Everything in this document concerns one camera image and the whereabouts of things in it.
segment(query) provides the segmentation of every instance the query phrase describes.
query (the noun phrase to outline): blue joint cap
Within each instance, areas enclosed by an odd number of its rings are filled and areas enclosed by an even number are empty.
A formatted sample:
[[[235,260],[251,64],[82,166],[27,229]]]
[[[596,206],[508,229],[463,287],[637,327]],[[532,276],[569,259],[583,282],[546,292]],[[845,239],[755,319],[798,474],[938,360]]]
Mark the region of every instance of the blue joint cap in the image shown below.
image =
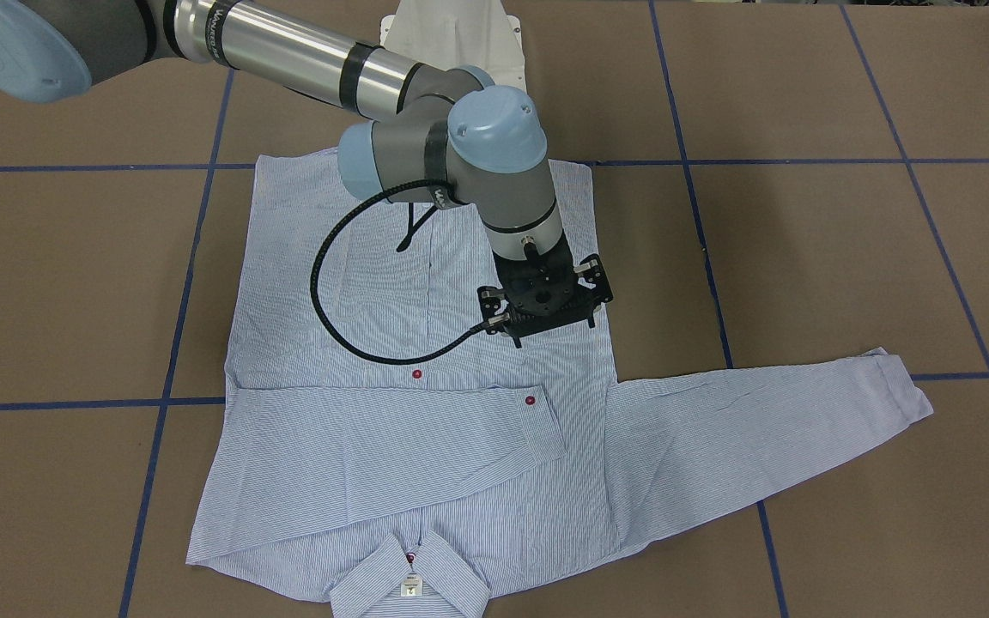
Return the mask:
[[[495,173],[537,167],[549,140],[528,94],[512,86],[469,93],[448,113],[448,141],[471,165]]]
[[[384,190],[373,156],[373,123],[354,124],[338,141],[338,175],[353,197],[366,200]]]
[[[482,68],[475,65],[460,65],[456,68],[466,71],[466,73],[471,73],[471,77],[475,77],[479,81],[479,85],[484,88],[490,88],[495,85],[495,79],[486,70],[482,70]]]
[[[82,55],[52,24],[20,1],[0,0],[0,90],[47,103],[86,93],[91,82]]]

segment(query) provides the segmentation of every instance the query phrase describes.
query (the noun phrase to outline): white label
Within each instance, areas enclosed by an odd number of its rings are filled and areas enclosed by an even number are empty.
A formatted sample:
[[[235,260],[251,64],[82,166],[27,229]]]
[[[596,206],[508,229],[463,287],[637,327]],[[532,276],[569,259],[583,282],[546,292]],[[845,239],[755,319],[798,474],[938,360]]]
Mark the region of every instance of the white label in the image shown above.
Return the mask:
[[[399,586],[399,596],[422,596],[422,578],[411,573]]]

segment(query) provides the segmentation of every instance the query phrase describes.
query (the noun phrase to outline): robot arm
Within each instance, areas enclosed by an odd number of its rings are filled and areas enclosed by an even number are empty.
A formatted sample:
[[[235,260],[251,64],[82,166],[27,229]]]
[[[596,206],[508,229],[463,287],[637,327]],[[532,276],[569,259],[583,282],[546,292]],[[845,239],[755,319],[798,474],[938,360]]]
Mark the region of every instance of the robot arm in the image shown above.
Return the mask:
[[[487,332],[519,347],[522,336],[564,324],[593,326],[611,300],[600,258],[573,262],[533,101],[476,67],[437,70],[251,0],[0,0],[0,89],[15,97],[82,94],[169,56],[246,70],[370,118],[338,145],[357,198],[435,179],[451,190],[391,200],[474,203],[502,284],[478,290]]]

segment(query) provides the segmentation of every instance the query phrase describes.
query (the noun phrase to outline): long-sleeved shirt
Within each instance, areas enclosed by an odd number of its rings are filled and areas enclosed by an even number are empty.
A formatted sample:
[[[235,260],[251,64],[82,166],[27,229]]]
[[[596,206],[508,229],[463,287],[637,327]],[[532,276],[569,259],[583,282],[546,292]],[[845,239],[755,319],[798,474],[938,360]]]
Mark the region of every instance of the long-sleeved shirt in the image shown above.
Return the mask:
[[[597,250],[589,168],[552,168],[584,257]],[[491,596],[639,552],[931,413],[882,349],[617,383],[604,309],[597,328],[522,349],[480,334],[415,367],[369,363],[309,299],[319,244],[353,206],[333,149],[258,162],[223,435],[189,563],[341,618],[478,617]],[[451,341],[479,321],[476,288],[498,282],[474,208],[433,216],[397,253],[407,230],[399,204],[358,216],[319,283],[337,328],[384,356]]]

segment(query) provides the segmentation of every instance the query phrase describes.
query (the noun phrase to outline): brown tiled floor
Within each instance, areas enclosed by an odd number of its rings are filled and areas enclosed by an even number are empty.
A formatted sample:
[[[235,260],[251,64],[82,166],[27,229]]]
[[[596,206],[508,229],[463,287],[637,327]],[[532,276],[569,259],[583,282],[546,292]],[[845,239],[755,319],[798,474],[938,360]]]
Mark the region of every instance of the brown tiled floor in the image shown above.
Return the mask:
[[[395,3],[266,4],[376,39]],[[851,8],[863,59],[833,7],[507,8],[550,153],[601,161],[622,379],[725,367],[703,234],[737,367],[883,345],[937,413],[765,521],[745,509],[488,614],[989,615],[989,9]],[[329,614],[182,564],[248,164],[358,121],[251,75],[225,95],[227,77],[164,60],[58,105],[0,93],[0,615]],[[931,222],[871,77],[907,155],[973,160],[912,163]],[[796,161],[827,157],[878,161]]]

